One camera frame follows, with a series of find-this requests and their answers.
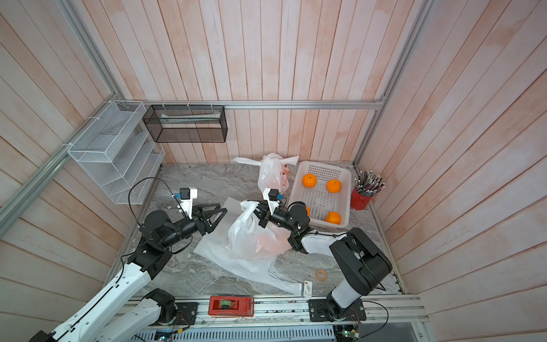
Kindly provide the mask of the white printed plastic bag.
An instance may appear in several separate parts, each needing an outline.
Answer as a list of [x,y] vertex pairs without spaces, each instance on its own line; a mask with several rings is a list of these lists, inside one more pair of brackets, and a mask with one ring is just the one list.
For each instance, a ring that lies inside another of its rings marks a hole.
[[282,158],[276,153],[269,153],[263,156],[261,161],[249,158],[234,158],[233,162],[245,165],[259,166],[259,177],[257,185],[261,192],[266,188],[277,189],[281,194],[289,189],[290,170],[288,165],[296,165],[299,156]]

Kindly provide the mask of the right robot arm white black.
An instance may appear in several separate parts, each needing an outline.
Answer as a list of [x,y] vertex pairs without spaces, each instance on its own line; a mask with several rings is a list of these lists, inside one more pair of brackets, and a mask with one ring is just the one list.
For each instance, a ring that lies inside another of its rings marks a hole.
[[343,274],[339,283],[325,299],[310,299],[309,316],[312,322],[365,319],[361,298],[367,296],[393,271],[393,265],[382,250],[360,228],[328,234],[310,228],[311,219],[306,205],[295,202],[284,206],[278,199],[258,202],[254,214],[259,226],[269,223],[289,231],[291,248],[305,255],[319,254],[333,257]]

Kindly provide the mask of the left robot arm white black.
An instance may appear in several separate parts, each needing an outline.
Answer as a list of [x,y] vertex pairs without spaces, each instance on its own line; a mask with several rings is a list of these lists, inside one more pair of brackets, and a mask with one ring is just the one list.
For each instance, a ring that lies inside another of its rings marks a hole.
[[172,247],[194,233],[214,232],[227,210],[219,203],[195,205],[173,222],[168,213],[155,210],[139,227],[138,247],[122,269],[82,309],[52,332],[38,331],[33,341],[125,341],[153,323],[171,326],[179,322],[175,298],[162,289],[146,294],[139,304],[116,321],[111,319],[145,285],[163,270],[175,254]]

